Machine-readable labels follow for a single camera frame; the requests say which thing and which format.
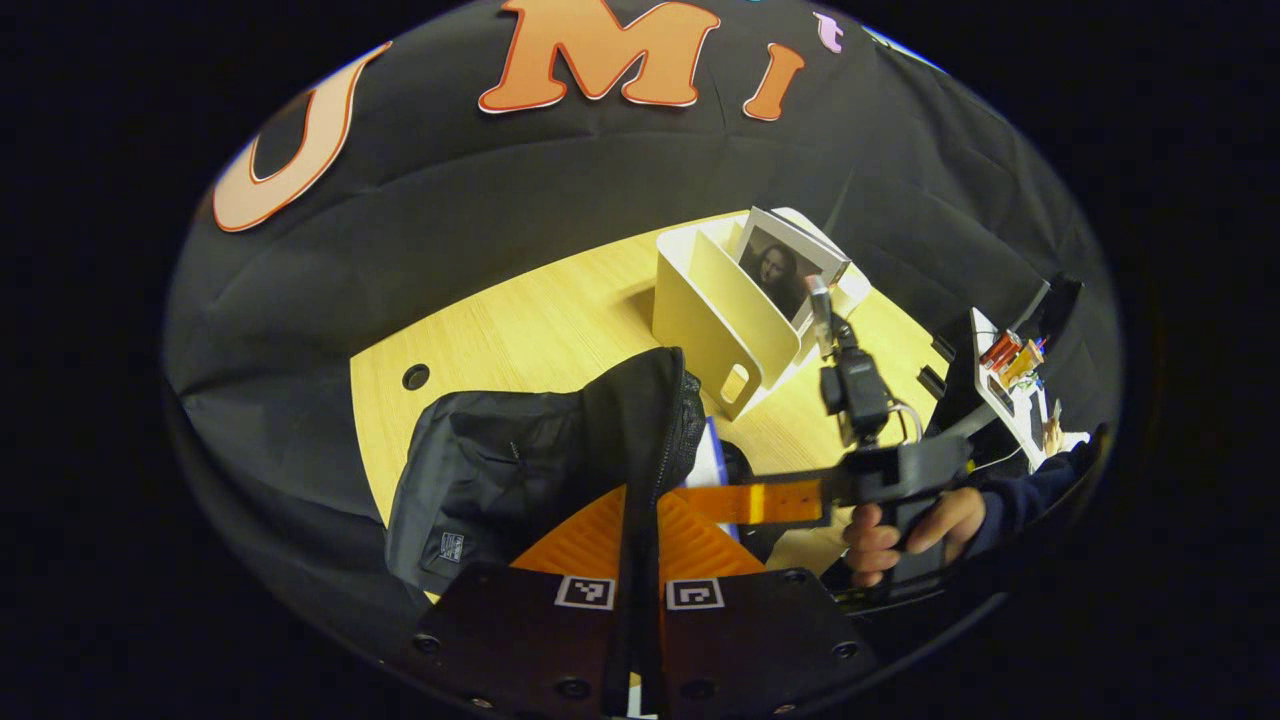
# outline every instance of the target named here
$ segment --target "letter m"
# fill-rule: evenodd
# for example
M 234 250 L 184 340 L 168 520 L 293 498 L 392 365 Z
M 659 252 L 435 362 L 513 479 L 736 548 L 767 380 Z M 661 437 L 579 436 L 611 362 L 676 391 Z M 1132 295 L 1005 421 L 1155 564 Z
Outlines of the letter m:
M 485 113 L 559 102 L 566 85 L 552 77 L 556 53 L 591 100 L 604 97 L 643 56 L 640 72 L 622 86 L 623 97 L 643 105 L 692 105 L 703 41 L 719 27 L 719 17 L 685 3 L 657 5 L 627 27 L 603 0 L 507 0 L 502 8 L 520 17 L 502 81 L 480 96 Z

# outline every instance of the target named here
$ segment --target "black fabric backdrop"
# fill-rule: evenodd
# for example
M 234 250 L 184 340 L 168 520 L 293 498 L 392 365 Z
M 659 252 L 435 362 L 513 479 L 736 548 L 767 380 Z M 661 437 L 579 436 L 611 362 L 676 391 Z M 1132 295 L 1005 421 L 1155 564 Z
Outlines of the black fabric backdrop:
M 750 205 L 814 220 L 932 332 L 970 305 L 1011 323 L 1039 282 L 1085 283 L 1046 372 L 1064 423 L 1115 419 L 1120 340 L 1089 225 L 1039 154 L 945 73 L 832 10 L 703 3 L 696 105 L 589 101 L 485 115 L 515 15 L 457 9 L 398 38 L 356 88 L 346 146 L 297 201 L 242 233 L 196 209 L 174 273 L 163 363 L 192 489 L 283 601 L 381 655 L 420 610 L 381 566 L 384 529 L 351 413 L 348 359 L 484 287 L 655 227 Z M 611 3 L 628 23 L 648 3 Z M 767 42 L 797 49 L 773 123 L 746 118 Z M 440 61 L 448 58 L 448 63 Z M 305 104 L 264 128 L 259 174 L 292 155 Z

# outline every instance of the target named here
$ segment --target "mona lisa picture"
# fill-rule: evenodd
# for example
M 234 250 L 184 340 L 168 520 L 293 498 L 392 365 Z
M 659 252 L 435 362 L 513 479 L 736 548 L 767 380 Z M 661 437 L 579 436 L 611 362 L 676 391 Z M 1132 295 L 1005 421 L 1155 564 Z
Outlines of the mona lisa picture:
M 801 331 L 809 320 L 805 277 L 840 279 L 849 259 L 835 246 L 809 236 L 782 218 L 751 208 L 737 243 L 737 264 L 773 302 L 791 327 Z

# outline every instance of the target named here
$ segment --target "framed picture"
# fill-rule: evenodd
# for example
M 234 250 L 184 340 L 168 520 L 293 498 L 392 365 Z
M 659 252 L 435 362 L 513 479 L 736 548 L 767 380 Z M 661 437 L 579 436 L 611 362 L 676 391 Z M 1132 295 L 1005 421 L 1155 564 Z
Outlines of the framed picture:
M 733 260 L 796 332 L 804 332 L 813 314 L 805 277 L 820 275 L 832 284 L 849 266 L 833 245 L 759 208 L 746 218 Z

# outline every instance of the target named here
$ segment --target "orange letter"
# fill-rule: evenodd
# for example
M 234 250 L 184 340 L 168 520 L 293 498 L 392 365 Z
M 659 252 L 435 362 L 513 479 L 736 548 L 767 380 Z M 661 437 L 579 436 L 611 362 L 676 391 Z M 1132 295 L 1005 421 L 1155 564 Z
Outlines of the orange letter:
M 769 67 L 764 70 L 760 87 L 755 88 L 755 95 L 742 102 L 742 111 L 748 117 L 758 120 L 776 120 L 782 117 L 782 96 L 791 87 L 791 78 L 804 67 L 804 58 L 799 53 L 778 45 L 769 44 Z
M 283 168 L 259 178 L 253 174 L 257 137 L 241 150 L 214 186 L 214 220 L 218 227 L 239 232 L 261 223 L 293 202 L 329 169 L 347 141 L 360 70 L 390 46 L 390 42 L 384 42 L 311 90 L 302 145 Z
M 685 3 L 657 5 L 625 28 L 604 0 L 507 0 L 502 8 L 520 13 L 520 19 L 502 81 L 480 96 L 485 113 L 559 102 L 566 86 L 552 78 L 557 51 L 591 100 L 604 97 L 644 55 L 640 72 L 622 86 L 622 96 L 643 105 L 692 105 L 703 41 L 719 27 L 717 15 Z

